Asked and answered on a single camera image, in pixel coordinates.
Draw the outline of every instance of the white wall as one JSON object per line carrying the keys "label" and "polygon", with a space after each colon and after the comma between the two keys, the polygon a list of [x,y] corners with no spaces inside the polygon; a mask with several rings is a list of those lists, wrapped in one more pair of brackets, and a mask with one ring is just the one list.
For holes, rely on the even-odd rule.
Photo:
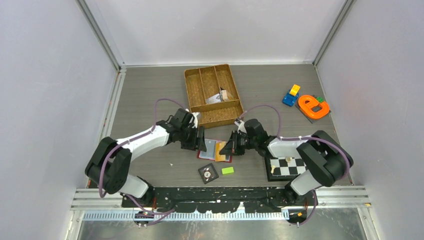
{"label": "white wall", "polygon": [[357,1],[318,66],[384,240],[423,239],[424,2]]}
{"label": "white wall", "polygon": [[74,0],[0,1],[0,235],[58,240],[115,69]]}
{"label": "white wall", "polygon": [[88,2],[125,64],[160,65],[312,62],[344,1]]}

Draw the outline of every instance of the green sponge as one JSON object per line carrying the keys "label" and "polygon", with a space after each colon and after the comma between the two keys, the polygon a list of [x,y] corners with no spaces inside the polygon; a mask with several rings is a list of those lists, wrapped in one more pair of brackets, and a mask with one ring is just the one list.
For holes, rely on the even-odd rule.
{"label": "green sponge", "polygon": [[234,173],[234,168],[232,166],[225,167],[222,169],[222,175],[233,174],[233,173]]}

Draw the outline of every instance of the yellow book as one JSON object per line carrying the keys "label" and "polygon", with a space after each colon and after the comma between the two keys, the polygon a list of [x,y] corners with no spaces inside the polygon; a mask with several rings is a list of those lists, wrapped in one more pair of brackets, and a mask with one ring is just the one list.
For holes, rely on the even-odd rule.
{"label": "yellow book", "polygon": [[220,142],[216,143],[216,145],[215,145],[215,162],[224,162],[225,161],[226,156],[221,155],[220,151],[221,151],[221,149],[224,148],[226,143],[227,143],[226,141],[220,141]]}

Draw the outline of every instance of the metal frame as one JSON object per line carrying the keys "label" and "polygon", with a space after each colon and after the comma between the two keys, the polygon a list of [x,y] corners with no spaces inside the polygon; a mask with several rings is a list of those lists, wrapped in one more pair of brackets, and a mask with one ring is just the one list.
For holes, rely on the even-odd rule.
{"label": "metal frame", "polygon": [[79,8],[81,9],[81,12],[84,14],[85,18],[87,19],[87,22],[90,25],[91,29],[93,30],[94,35],[97,37],[98,41],[100,42],[100,45],[103,47],[104,51],[109,57],[110,62],[115,67],[115,69],[119,71],[121,69],[121,64],[118,62],[114,52],[112,51],[110,47],[110,44],[106,40],[105,35],[103,34],[99,24],[97,23],[95,17],[93,16],[92,11],[87,5],[86,0],[75,0],[75,1],[78,4]]}
{"label": "metal frame", "polygon": [[[109,105],[106,110],[103,129],[100,139],[109,136],[112,130],[119,98],[121,95],[122,86],[124,83],[126,70],[129,67],[171,67],[171,66],[206,66],[215,63],[199,63],[199,64],[167,64],[167,65],[143,65],[143,66],[126,66],[122,57],[119,54],[118,48],[110,39],[108,42],[107,37],[111,37],[110,33],[105,28],[104,20],[98,8],[96,8],[95,0],[75,0],[84,16],[86,17],[90,27],[99,40],[99,43],[105,50],[112,65],[119,71],[119,74],[114,83]],[[279,65],[279,64],[313,64],[315,69],[325,54],[329,44],[337,33],[340,25],[346,18],[349,10],[351,9],[355,0],[345,0],[342,9],[340,10],[333,26],[331,27],[328,35],[326,36],[315,60],[313,62],[245,62],[245,63],[231,63],[231,65]],[[379,239],[378,231],[374,225],[374,210],[370,204],[368,194],[364,186],[333,186],[322,187],[316,191],[319,205],[317,208],[357,208],[358,214],[361,218],[362,226],[368,239]],[[99,198],[98,189],[77,189],[74,200],[72,202],[71,217],[66,233],[66,240],[78,239],[78,234],[87,211],[109,211],[109,212],[122,212],[122,211],[138,211],[139,208],[122,208],[122,196],[119,194],[107,195],[105,198]],[[287,209],[297,208],[295,206],[287,207]]]}
{"label": "metal frame", "polygon": [[[370,208],[370,199],[364,186],[332,186],[321,187],[316,190],[319,209],[329,208]],[[99,197],[98,189],[77,189],[73,198],[71,210],[122,210],[139,208],[122,208],[122,196],[119,193]],[[297,209],[298,206],[288,206],[287,209]]]}
{"label": "metal frame", "polygon": [[323,55],[325,54],[327,48],[329,47],[331,41],[333,40],[333,37],[336,35],[337,31],[339,30],[340,26],[342,25],[343,21],[345,20],[346,16],[348,15],[350,9],[352,8],[352,5],[356,2],[356,0],[345,0],[344,4],[338,13],[334,24],[332,25],[330,31],[327,34],[327,37],[325,38],[324,42],[322,43],[321,48],[318,51],[318,54],[315,57],[315,60],[312,62],[314,66],[317,66],[320,63],[320,60],[323,58]]}
{"label": "metal frame", "polygon": [[[318,209],[333,208],[356,208],[361,219],[366,237],[378,240],[374,220],[371,217],[373,211],[370,199],[364,186],[332,186],[321,187],[316,190],[318,199]],[[78,233],[82,222],[87,221],[132,221],[134,213],[140,208],[122,208],[122,196],[119,193],[108,194],[105,198],[99,197],[99,190],[96,188],[80,188],[75,192],[75,196],[70,210],[73,211],[68,227],[66,240],[78,239]],[[288,206],[284,209],[297,209],[298,206]],[[244,206],[241,203],[239,212],[228,213],[172,213],[169,221],[222,221],[222,220],[282,220],[283,213],[243,213]]]}
{"label": "metal frame", "polygon": [[[175,66],[210,66],[221,64],[219,62],[209,62],[209,63],[187,63],[187,64],[160,64],[160,65],[125,65],[124,59],[121,57],[118,47],[116,46],[112,35],[110,34],[106,23],[102,17],[102,14],[99,10],[99,7],[96,3],[96,0],[75,0],[81,11],[84,13],[89,25],[91,26],[94,34],[98,38],[101,46],[108,55],[113,66],[120,70],[122,67],[125,68],[139,68],[139,67],[175,67]],[[349,10],[351,9],[353,3],[356,0],[345,0],[340,12],[338,13],[330,31],[328,32],[324,42],[322,43],[318,54],[316,55],[313,61],[296,61],[296,62],[232,62],[230,65],[292,65],[292,64],[313,64],[317,66],[326,52],[330,42],[332,41],[334,35],[338,31],[340,25],[343,23],[343,20],[346,18]]]}
{"label": "metal frame", "polygon": [[365,236],[370,240],[380,239],[379,233],[377,232],[374,224],[374,209],[373,208],[358,208],[358,214],[362,223]]}

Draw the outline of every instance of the blue toy block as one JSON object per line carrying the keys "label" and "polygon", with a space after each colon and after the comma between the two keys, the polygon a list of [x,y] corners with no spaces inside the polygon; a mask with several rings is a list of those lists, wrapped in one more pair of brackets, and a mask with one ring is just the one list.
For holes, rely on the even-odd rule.
{"label": "blue toy block", "polygon": [[289,107],[293,107],[293,105],[295,104],[298,98],[299,98],[299,93],[297,93],[296,96],[293,96],[290,94],[290,91],[288,91],[285,97],[282,99],[282,103]]}

